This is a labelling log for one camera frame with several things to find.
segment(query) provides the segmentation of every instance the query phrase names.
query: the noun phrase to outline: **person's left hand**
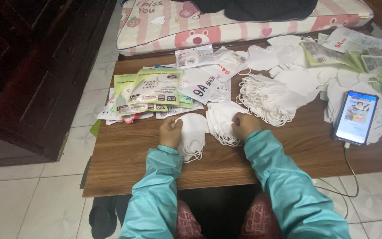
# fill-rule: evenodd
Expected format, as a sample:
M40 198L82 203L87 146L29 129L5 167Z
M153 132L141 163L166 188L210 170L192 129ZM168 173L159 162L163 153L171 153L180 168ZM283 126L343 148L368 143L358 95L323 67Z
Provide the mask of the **person's left hand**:
M160 126L159 132L159 144L176 150L179 147L182 137L182 120L180 119L175 123L177 118L179 118L179 116L167 117Z

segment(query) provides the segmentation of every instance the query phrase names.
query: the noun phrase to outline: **phone charging cable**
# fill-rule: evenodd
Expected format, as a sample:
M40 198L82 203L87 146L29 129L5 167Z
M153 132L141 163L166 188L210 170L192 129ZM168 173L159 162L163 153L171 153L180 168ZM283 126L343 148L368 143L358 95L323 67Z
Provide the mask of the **phone charging cable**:
M354 177L354 180L356 182L356 194L354 196L350 196L350 195L347 195L347 194L343 194L343 193L340 193L340 191L335 188L333 185L331 185L330 183L326 182L325 180L323 179L319 179L321 180L322 182L325 182L326 184L328 184L330 187L332 187L333 189L335 189L336 191L332 191L330 189L327 189L327 188L324 188L324 187L318 187L318 186L315 186L317 188L321 188L321 189L324 189L326 191L330 191L330 192L333 192L333 193L336 193L336 194L339 194L342 196L343 200L344 200L344 203L346 204L346 216L344 217L344 219L347 218L348 214L349 214L349 208L348 208L348 205L347 205L347 201L346 199L344 198L344 196L346 197L357 197L359 195L359 182L357 181L357 177L356 177L356 174L354 173L353 171L353 168L351 167L350 163L349 163L349 160L347 159L347 150L349 149L350 147L350 144L349 143L345 143L344 144L344 158L346 159L346 163L347 163L347 166L349 167L351 173L353 174L353 177Z

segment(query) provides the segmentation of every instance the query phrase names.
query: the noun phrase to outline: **smartphone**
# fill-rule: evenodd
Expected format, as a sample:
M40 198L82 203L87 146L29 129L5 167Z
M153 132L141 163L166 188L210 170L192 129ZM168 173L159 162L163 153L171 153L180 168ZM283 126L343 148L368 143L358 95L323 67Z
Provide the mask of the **smartphone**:
M378 99L377 95L346 92L333 138L355 145L366 144Z

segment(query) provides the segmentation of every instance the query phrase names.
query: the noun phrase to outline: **teal jacket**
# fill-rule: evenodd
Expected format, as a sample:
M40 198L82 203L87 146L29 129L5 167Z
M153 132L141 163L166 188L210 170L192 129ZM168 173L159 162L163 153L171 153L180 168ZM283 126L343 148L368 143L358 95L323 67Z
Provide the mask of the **teal jacket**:
M120 239L173 238L178 214L175 179L182 168L178 151L159 145L147 154L147 171L132 187ZM330 198L318 192L312 179L284 154L270 130L255 131L244 151L273 211L284 238L350 239L348 224L333 211Z

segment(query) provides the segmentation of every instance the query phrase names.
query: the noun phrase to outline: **wooden table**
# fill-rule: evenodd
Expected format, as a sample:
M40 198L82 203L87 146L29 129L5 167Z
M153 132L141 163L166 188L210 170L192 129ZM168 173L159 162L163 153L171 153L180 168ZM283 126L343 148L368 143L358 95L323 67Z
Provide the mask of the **wooden table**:
M234 50L246 51L248 46ZM174 56L116 62L114 74L136 73L143 66L174 63ZM239 93L242 77L232 78L231 100ZM273 127L262 122L264 129L272 130L283 144L285 154L290 155L297 166L312 178L349 175L343 156L343 143L333 140L332 124L325 122L324 108L327 102L317 97L297 110L292 122ZM194 111L205 115L205 110ZM145 173L148 148L156 148L159 142L158 128L162 119L151 117L131 124L105 125L98 133L95 149L83 192L84 197L130 194L131 187ZM366 146L351 146L348 159L356 173L382 171L382 137L379 142ZM184 164L177 179L178 189L217 187L257 183L256 176L246 160L243 147L221 145L212 135L206 134L203 158Z

